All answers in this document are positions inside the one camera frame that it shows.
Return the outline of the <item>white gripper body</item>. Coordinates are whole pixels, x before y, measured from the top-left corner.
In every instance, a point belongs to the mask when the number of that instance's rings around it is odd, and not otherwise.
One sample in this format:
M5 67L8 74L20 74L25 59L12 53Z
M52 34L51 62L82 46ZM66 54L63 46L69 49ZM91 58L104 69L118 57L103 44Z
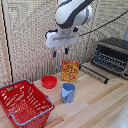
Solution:
M78 34L72 29L63 30L62 33L59 33L59 30L55 29L49 30L45 34L45 38L45 45L48 48L55 48L75 44L78 41Z

